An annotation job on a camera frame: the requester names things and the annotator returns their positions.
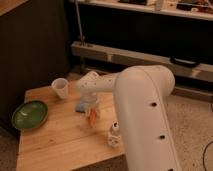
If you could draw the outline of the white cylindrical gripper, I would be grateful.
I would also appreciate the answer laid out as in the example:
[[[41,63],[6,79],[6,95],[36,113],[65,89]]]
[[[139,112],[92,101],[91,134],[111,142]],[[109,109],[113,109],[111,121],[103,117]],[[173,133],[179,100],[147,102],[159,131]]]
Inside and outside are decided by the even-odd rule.
[[[100,106],[99,102],[97,101],[98,97],[96,93],[86,93],[82,95],[82,100],[84,103],[79,102],[75,106],[75,111],[78,113],[85,113],[87,106],[85,103],[94,103],[94,110],[96,111],[97,115],[100,115]]]

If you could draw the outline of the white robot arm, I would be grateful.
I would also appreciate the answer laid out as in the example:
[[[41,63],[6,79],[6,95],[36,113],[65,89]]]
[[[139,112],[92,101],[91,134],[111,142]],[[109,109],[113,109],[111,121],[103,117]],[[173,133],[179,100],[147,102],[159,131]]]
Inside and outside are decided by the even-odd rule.
[[[76,83],[87,102],[98,92],[113,94],[129,171],[182,171],[164,106],[174,86],[173,73],[162,65],[103,76],[91,71]]]

